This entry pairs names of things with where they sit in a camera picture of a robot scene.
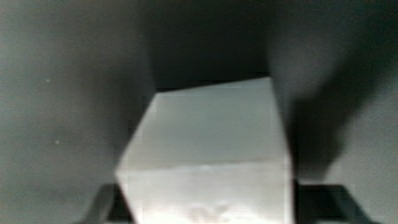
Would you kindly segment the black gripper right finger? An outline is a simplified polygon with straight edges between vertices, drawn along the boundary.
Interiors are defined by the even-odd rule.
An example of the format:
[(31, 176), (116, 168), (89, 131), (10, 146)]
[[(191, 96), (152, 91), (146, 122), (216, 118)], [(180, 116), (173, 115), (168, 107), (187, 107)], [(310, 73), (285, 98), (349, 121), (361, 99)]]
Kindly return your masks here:
[(296, 184), (297, 224), (363, 224), (361, 208), (342, 185)]

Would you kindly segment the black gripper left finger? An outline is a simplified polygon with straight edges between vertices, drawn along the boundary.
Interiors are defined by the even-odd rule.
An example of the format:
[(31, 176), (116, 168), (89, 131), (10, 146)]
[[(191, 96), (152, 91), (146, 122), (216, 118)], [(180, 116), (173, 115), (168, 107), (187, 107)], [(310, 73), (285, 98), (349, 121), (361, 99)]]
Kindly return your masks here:
[(134, 224), (121, 189), (116, 184), (105, 184), (100, 188), (86, 216), (86, 224)]

